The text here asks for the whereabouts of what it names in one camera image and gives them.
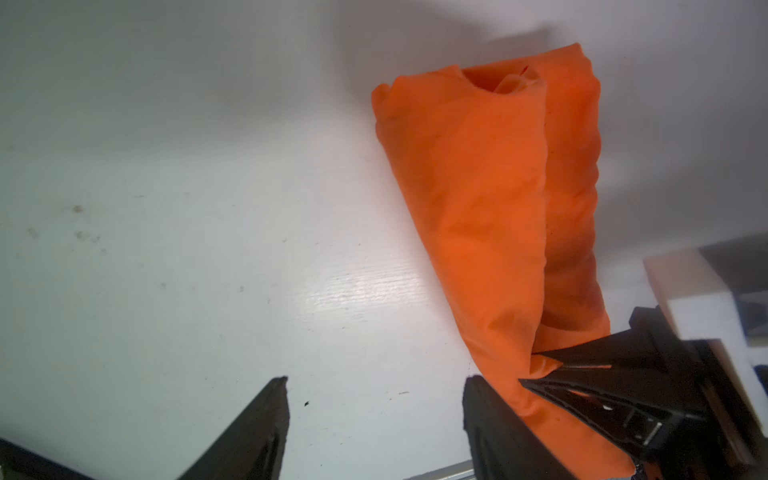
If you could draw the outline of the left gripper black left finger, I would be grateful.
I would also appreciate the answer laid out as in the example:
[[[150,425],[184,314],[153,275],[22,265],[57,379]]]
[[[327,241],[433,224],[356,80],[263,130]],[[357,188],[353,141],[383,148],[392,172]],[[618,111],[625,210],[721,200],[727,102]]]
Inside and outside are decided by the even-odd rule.
[[[271,379],[182,480],[277,480],[290,424],[287,377]]]

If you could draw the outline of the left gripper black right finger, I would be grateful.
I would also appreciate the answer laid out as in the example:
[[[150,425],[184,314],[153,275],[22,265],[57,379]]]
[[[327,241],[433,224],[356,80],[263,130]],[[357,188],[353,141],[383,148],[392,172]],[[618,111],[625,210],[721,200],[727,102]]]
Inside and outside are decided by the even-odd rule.
[[[483,480],[567,480],[565,468],[481,376],[466,379],[462,406],[474,475]]]

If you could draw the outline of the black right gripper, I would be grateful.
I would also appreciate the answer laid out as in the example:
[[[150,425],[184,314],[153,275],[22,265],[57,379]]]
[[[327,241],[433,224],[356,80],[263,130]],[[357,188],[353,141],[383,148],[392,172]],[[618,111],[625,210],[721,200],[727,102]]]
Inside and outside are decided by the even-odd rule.
[[[647,460],[634,479],[767,477],[767,439],[712,342],[632,328],[544,355],[561,366],[522,386]]]

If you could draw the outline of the orange shorts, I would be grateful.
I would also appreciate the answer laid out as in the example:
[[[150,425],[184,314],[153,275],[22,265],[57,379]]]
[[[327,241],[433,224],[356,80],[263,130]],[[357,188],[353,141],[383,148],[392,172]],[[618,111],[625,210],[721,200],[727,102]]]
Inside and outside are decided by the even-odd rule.
[[[376,135],[477,368],[579,479],[630,457],[526,379],[610,332],[597,280],[601,85],[579,44],[401,76],[371,95]]]

